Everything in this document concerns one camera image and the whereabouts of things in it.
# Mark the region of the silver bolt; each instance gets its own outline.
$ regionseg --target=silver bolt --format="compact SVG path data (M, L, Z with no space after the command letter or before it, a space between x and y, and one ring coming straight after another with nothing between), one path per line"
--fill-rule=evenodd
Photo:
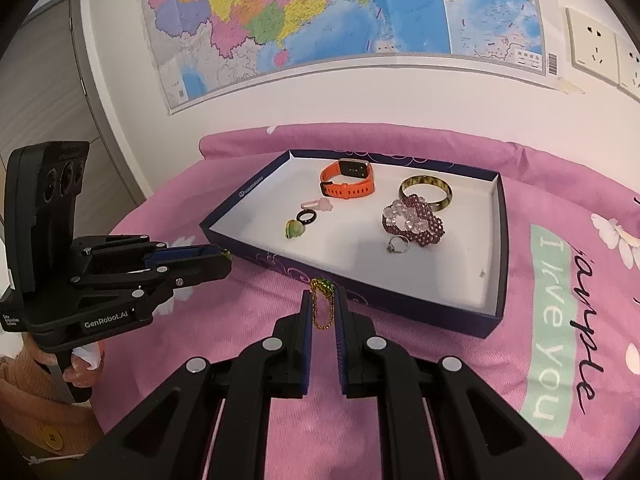
M280 350L282 348L282 341L277 337L268 337L262 342L262 348L272 352Z
M462 369L462 361L457 357L445 357L442 360L442 367L447 372L459 372Z
M207 362L202 357L194 357L187 361L187 370L192 374L197 374L207 367Z
M382 350L386 346L386 340L375 335L367 339L367 346L372 350Z

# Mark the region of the person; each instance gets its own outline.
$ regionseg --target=person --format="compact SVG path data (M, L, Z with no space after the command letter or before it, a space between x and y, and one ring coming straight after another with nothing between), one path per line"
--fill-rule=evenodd
M15 359L0 356L0 420L18 452L40 480L62 480L78 458L103 436L88 402L65 404L56 391L48 365L56 357L38 348L28 333ZM104 368L104 345L98 343L100 365L76 355L63 378L79 388L94 386Z

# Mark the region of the jewelry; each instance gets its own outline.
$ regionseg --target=jewelry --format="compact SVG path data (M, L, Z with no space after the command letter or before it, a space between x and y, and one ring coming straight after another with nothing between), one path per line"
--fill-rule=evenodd
M394 245L394 240L396 240L396 238L398 240L402 240L406 244L406 247L403 250L396 249L396 246ZM407 252L408 250L409 250L409 238L402 235L392 236L389 239L389 243L386 245L386 252L388 253L402 254Z
M442 180L441 178L437 178L436 176L417 175L410 176L408 179L402 181L402 184L400 184L400 189L398 190L398 196L400 197L400 200L406 202L408 196L404 194L404 191L408 187L415 186L417 184L429 184L430 186L439 187L447 194L446 197L444 197L442 200L439 200L438 202L428 202L433 212L442 211L451 203L451 200L453 199L451 186L444 180Z
M284 227L284 235L287 238L295 238L302 236L305 232L305 225L298 220L289 220Z
M304 215L311 215L311 218L302 218ZM303 209L298 213L298 216L296 216L296 220L303 225L311 224L311 222L313 222L316 218L318 218L318 213L316 213L313 209Z
M403 202L396 199L382 210L382 227L390 235L404 236L420 247L437 244L444 235L442 220L423 197L409 195Z
M300 204L300 209L315 209L316 211L331 211L334 206L331 205L327 197L319 198L318 200L312 200L311 202L303 202Z
M334 184L331 178L338 175L354 176L362 179L355 184ZM323 196L334 198L360 198L374 192L373 169L365 160L341 158L320 173L320 190Z
M334 284L324 278L314 278L309 283L311 289L311 305L313 307L314 325L318 330L327 330L334 320ZM329 323L318 324L318 290L329 302Z

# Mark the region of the white cord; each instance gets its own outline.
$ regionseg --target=white cord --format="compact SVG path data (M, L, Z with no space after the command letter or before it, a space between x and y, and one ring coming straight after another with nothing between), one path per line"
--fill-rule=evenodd
M30 456L30 457L26 457L23 456L22 458L25 459L29 465L38 465L38 464L44 464L45 462L52 462L53 460L66 460L67 458L82 458L84 455L68 455L68 456L52 456L50 458L36 458L34 456Z

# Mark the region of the box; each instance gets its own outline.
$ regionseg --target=box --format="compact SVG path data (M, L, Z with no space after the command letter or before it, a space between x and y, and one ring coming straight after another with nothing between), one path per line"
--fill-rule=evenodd
M296 218L300 204L322 196L321 171L345 157L371 163L375 192L329 198L331 211L318 211L302 236L286 238L285 225ZM411 243L407 252L392 254L386 250L390 235L382 227L382 210L398 197L400 183L416 174L437 176L451 186L450 205L436 213L445 235L435 245ZM435 186L410 192L428 202L444 197ZM235 256L307 283L327 278L344 286L350 300L398 316L482 338L502 320L509 242L502 180L495 171L375 153L290 150L200 227L210 242Z

